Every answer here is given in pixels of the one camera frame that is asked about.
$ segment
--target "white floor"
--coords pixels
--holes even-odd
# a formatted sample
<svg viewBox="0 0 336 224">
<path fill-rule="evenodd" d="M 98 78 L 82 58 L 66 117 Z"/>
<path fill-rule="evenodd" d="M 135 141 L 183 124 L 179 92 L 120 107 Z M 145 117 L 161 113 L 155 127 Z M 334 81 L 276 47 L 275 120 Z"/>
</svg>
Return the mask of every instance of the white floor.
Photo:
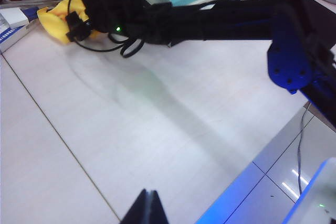
<svg viewBox="0 0 336 224">
<path fill-rule="evenodd" d="M 305 109 L 279 132 L 197 224 L 280 224 L 299 197 L 297 147 Z M 301 143 L 302 189 L 318 167 L 336 157 L 336 133 L 310 112 Z"/>
</svg>

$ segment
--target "wire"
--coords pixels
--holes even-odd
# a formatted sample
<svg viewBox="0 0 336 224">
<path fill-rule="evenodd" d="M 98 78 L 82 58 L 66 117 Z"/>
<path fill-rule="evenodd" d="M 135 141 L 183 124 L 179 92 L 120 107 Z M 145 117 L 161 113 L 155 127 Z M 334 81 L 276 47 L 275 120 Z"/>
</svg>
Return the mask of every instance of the wire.
<svg viewBox="0 0 336 224">
<path fill-rule="evenodd" d="M 302 115 L 301 118 L 301 122 L 300 122 L 300 141 L 299 141 L 299 146 L 298 146 L 298 184 L 299 184 L 299 191 L 300 191 L 300 195 L 302 194 L 302 186 L 301 186 L 301 142 L 303 139 L 303 131 L 305 130 L 304 125 L 303 125 L 303 121 L 305 119 L 305 115 L 307 113 L 307 111 L 309 110 L 311 106 L 311 102 L 308 103 L 308 106 L 306 107 L 305 112 Z"/>
<path fill-rule="evenodd" d="M 68 2 L 68 8 L 67 8 L 68 9 L 68 15 L 70 14 L 70 5 L 71 5 L 71 0 L 69 0 L 69 2 Z M 76 40 L 75 38 L 74 38 L 74 41 L 78 46 L 80 46 L 80 47 L 82 47 L 86 50 L 90 50 L 90 51 L 94 51 L 94 52 L 112 52 L 112 51 L 115 51 L 115 50 L 121 48 L 120 55 L 123 58 L 129 58 L 129 57 L 135 55 L 137 52 L 140 51 L 140 49 L 143 47 L 144 42 L 145 42 L 144 39 L 141 39 L 140 43 L 132 51 L 125 54 L 125 51 L 128 48 L 130 48 L 136 42 L 136 40 L 137 40 L 136 38 L 128 38 L 128 39 L 125 39 L 125 40 L 117 40 L 113 37 L 112 33 L 108 33 L 108 38 L 113 43 L 120 44 L 120 45 L 118 45 L 116 47 L 113 47 L 113 48 L 110 48 L 110 49 L 95 49 L 95 48 L 84 46 L 83 44 L 79 43 L 79 41 Z"/>
</svg>

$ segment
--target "white table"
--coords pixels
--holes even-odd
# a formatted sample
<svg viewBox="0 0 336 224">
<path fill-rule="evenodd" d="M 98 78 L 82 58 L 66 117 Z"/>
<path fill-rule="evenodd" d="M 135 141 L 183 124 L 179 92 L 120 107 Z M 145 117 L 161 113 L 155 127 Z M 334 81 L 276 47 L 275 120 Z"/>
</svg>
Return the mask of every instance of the white table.
<svg viewBox="0 0 336 224">
<path fill-rule="evenodd" d="M 2 92 L 2 220 L 59 223 L 53 216 L 68 217 L 70 212 L 78 223 L 118 223 L 107 205 L 122 218 L 147 188 L 159 192 L 170 223 L 194 223 L 306 102 L 301 94 L 290 95 L 270 81 L 269 45 L 145 45 L 125 60 L 117 52 L 96 54 L 77 45 L 62 46 L 36 28 L 4 53 L 43 112 L 35 106 L 36 117 L 44 122 L 35 126 L 36 120 L 25 117 L 32 113 L 26 110 L 32 99 L 27 94 L 27 102 L 12 99 L 15 92 L 8 84 Z M 7 69 L 2 83 L 6 86 L 11 79 L 25 92 L 6 63 L 2 68 Z M 22 118 L 24 126 L 17 123 Z M 40 136 L 47 127 L 52 140 Z M 27 128 L 34 130 L 27 134 Z M 62 140 L 108 204 L 94 192 Z M 50 148 L 49 142 L 57 142 L 57 148 Z M 25 151 L 17 153 L 21 144 Z M 62 155 L 54 157 L 56 151 Z M 29 153 L 38 153 L 38 161 Z M 18 155 L 30 166 L 18 165 Z M 27 170 L 32 167 L 34 175 Z M 31 183 L 37 175 L 38 187 Z M 76 191 L 80 182 L 86 184 Z M 29 192 L 13 193 L 22 184 L 30 184 Z M 39 204 L 32 208 L 27 201 Z M 88 213 L 91 203 L 96 208 Z M 50 214 L 36 217 L 37 212 Z M 63 223 L 77 223 L 67 217 Z"/>
</svg>

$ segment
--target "yellow object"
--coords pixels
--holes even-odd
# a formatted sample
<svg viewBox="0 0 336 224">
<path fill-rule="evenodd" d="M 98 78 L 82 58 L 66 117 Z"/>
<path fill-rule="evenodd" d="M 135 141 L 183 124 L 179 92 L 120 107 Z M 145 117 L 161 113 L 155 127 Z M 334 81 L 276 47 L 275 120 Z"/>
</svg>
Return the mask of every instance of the yellow object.
<svg viewBox="0 0 336 224">
<path fill-rule="evenodd" d="M 64 44 L 69 43 L 66 35 L 69 32 L 68 24 L 65 17 L 68 15 L 69 0 L 61 1 L 54 9 L 47 12 L 48 7 L 37 11 L 38 19 L 44 29 L 54 38 Z M 82 0 L 71 0 L 70 12 L 77 12 L 81 20 L 86 21 L 89 17 L 85 14 L 85 6 Z M 97 32 L 92 33 L 91 37 L 95 37 Z"/>
</svg>

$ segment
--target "floor tile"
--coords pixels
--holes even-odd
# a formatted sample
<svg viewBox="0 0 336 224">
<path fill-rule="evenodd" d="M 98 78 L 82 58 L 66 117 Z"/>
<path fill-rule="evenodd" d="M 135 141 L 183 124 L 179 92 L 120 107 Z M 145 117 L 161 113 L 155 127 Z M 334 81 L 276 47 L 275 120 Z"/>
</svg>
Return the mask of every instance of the floor tile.
<svg viewBox="0 0 336 224">
<path fill-rule="evenodd" d="M 1 89 L 1 223 L 119 223 L 3 58 Z"/>
<path fill-rule="evenodd" d="M 285 127 L 272 139 L 272 141 L 266 145 L 266 147 L 259 153 L 254 159 L 254 163 L 266 173 L 276 160 L 281 156 L 285 149 L 300 133 L 300 123 L 302 115 L 305 112 L 305 108 L 302 108 L 298 113 L 286 124 Z M 304 125 L 312 119 L 313 115 L 307 111 L 304 117 Z"/>
<path fill-rule="evenodd" d="M 297 148 L 299 137 L 289 146 L 281 158 L 268 172 L 268 176 L 293 200 L 297 200 L 298 164 Z M 323 161 L 336 157 L 336 133 L 313 118 L 306 126 L 301 143 L 301 177 L 304 189 Z"/>
<path fill-rule="evenodd" d="M 306 101 L 269 80 L 269 44 L 146 44 L 126 60 L 39 27 L 5 57 L 119 216 L 157 189 L 170 223 L 187 224 Z"/>
<path fill-rule="evenodd" d="M 225 224 L 281 224 L 293 205 L 293 201 L 265 176 Z"/>
<path fill-rule="evenodd" d="M 225 189 L 196 224 L 223 224 L 262 179 L 264 173 L 253 163 Z"/>
</svg>

